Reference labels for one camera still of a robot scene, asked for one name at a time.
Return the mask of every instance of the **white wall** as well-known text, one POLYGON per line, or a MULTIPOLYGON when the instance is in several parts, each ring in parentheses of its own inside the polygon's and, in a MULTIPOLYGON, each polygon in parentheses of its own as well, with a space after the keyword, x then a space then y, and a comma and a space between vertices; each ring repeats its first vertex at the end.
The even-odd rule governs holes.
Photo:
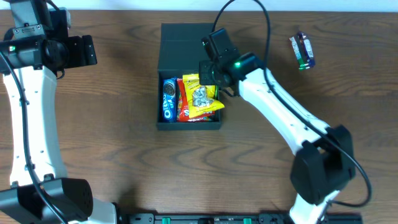
MULTIPOLYGON (((218 11, 227 0, 53 0, 67 9, 218 11)), ((261 0, 269 11, 398 12, 398 0, 261 0)), ((0 9, 9 3, 0 0, 0 9)), ((231 11, 256 11, 251 0, 237 0, 231 11)))

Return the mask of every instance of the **red snack bag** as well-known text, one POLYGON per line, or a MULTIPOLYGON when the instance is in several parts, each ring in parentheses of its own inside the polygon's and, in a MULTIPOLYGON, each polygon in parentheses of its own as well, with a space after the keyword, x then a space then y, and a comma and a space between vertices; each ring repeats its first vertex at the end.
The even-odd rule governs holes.
POLYGON ((214 115, 216 112, 207 112, 202 115, 199 115, 195 118, 189 118, 189 106, 187 95, 185 93, 185 86, 182 78, 177 79, 177 85, 180 88, 180 96, 182 100, 182 105, 180 109, 180 101, 178 101, 178 112, 177 112, 177 121, 178 122, 200 122, 200 121, 210 121, 207 117, 214 115))

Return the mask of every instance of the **open box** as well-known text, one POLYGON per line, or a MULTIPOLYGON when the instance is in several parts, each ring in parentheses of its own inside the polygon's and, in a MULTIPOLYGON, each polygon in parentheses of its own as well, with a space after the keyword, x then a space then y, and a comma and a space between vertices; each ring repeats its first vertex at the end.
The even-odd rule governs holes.
MULTIPOLYGON (((163 122, 163 80, 198 73, 199 62, 208 60, 201 39, 211 32, 213 24, 162 24, 159 53, 158 130, 216 130, 221 127, 221 113, 216 111, 213 121, 202 123, 163 122)), ((176 99, 180 90, 177 87, 176 99)))

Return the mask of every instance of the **wood grain surface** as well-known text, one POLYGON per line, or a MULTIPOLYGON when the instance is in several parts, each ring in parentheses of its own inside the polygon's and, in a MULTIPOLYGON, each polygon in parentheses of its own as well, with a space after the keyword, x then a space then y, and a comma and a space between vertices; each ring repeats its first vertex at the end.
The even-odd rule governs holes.
MULTIPOLYGON (((98 64, 67 70, 57 88, 56 114, 70 177, 86 179, 94 196, 126 212, 258 213, 288 210, 293 155, 279 133, 241 98, 222 97, 219 131, 157 131, 157 62, 161 23, 213 22, 216 12, 72 11, 70 35, 93 36, 98 64)), ((398 14, 272 12, 269 68, 315 116, 345 125, 355 155, 373 183, 360 212, 365 223, 398 219, 398 14), (309 34, 317 61, 300 72, 288 40, 309 34)), ((13 26, 0 13, 0 34, 13 26)), ((226 12, 240 52, 263 54, 260 12, 226 12)), ((0 85, 0 189, 9 188, 11 111, 0 85)), ((339 195, 357 202, 358 174, 339 195)), ((0 215, 0 223, 13 223, 0 215)))

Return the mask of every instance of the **chip bag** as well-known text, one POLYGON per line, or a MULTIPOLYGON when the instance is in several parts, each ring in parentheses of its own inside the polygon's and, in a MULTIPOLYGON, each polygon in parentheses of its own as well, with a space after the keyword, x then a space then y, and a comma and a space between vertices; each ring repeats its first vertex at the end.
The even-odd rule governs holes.
POLYGON ((182 79, 187 94, 189 118, 224 108, 224 104, 213 99, 216 94, 216 86, 200 85, 199 74, 184 75, 182 79))
POLYGON ((187 101, 187 95, 185 93, 185 87, 182 78, 177 79, 177 85, 180 89, 180 98, 178 99, 178 111, 177 111, 177 122, 202 122, 211 121, 209 116, 215 114, 215 111, 210 111, 201 114, 195 118, 189 118, 189 107, 187 101))

